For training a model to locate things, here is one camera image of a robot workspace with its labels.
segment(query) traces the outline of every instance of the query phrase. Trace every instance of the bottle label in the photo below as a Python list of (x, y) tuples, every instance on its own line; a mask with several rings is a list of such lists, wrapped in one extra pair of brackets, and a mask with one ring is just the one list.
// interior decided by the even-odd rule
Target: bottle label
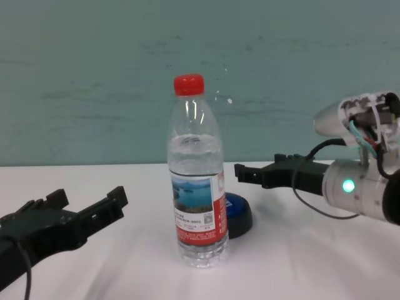
[(178, 239), (195, 246), (220, 241), (228, 231), (224, 172), (171, 177)]

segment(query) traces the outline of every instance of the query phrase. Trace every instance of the blue puck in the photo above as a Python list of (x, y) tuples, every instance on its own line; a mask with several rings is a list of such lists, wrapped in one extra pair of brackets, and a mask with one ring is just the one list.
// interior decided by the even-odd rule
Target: blue puck
[(225, 205), (229, 238), (234, 239), (248, 232), (253, 226), (253, 216), (246, 199), (227, 192), (225, 193)]

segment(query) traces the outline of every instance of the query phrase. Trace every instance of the plastic water bottle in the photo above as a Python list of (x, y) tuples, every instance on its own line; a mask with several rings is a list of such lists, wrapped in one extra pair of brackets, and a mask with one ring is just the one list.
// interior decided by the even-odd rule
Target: plastic water bottle
[(174, 80), (178, 102), (172, 114), (168, 166), (178, 246), (192, 266), (208, 268), (226, 257), (223, 149), (216, 119), (203, 98), (199, 74)]

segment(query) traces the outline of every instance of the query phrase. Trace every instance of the black cable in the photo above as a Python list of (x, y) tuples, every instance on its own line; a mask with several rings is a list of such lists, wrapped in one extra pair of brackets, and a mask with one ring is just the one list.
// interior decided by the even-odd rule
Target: black cable
[(323, 216), (332, 218), (332, 219), (337, 219), (337, 220), (348, 220), (348, 219), (352, 219), (355, 217), (358, 217), (358, 214), (353, 214), (351, 216), (346, 216), (346, 217), (339, 217), (339, 216), (333, 216), (332, 214), (327, 214), (326, 212), (320, 211), (318, 208), (312, 206), (311, 204), (307, 203), (302, 197), (300, 197), (300, 195), (298, 194), (298, 192), (296, 191), (296, 179), (297, 176), (299, 174), (300, 169), (311, 159), (314, 158), (314, 155), (321, 150), (322, 148), (326, 147), (326, 146), (332, 146), (332, 145), (337, 145), (337, 146), (345, 146), (346, 143), (342, 140), (342, 139), (328, 139), (324, 142), (322, 142), (321, 144), (317, 145), (316, 147), (314, 147), (314, 149), (312, 149), (310, 151), (309, 154), (307, 154), (307, 156), (304, 158), (303, 162), (301, 162), (297, 168), (294, 170), (293, 175), (292, 175), (292, 190), (293, 193), (296, 195), (296, 197), (307, 207), (311, 208), (312, 210), (316, 211), (319, 214), (322, 214)]
[(22, 259), (24, 260), (25, 267), (26, 267), (26, 288), (25, 288), (24, 300), (29, 300), (29, 297), (31, 296), (31, 285), (32, 285), (31, 260), (29, 259), (29, 256), (26, 253), (26, 251), (21, 246), (21, 243), (15, 237), (0, 235), (0, 240), (9, 241), (10, 243), (12, 243), (14, 245), (14, 247), (17, 247), (19, 252), (21, 253)]
[(383, 178), (386, 178), (386, 179), (391, 179), (392, 178), (393, 175), (389, 175), (383, 169), (383, 148), (382, 148), (382, 144), (379, 144), (378, 148), (377, 148), (376, 166), (377, 166), (377, 170), (379, 171), (380, 175), (382, 175)]

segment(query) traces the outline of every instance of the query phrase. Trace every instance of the robotic arm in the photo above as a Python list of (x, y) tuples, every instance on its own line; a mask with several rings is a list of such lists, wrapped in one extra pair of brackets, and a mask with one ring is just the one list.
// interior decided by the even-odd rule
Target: robotic arm
[(238, 181), (300, 189), (336, 208), (400, 225), (399, 98), (392, 92), (347, 98), (322, 110), (314, 128), (340, 137), (344, 146), (360, 147), (360, 160), (338, 159), (329, 166), (312, 162), (313, 156), (277, 154), (261, 169), (235, 165)]
[(124, 217), (128, 204), (118, 186), (103, 200), (80, 212), (67, 211), (68, 199), (58, 189), (46, 200), (31, 200), (0, 218), (0, 291), (27, 272), (25, 299), (29, 299), (31, 268), (43, 259), (82, 247), (88, 237)]

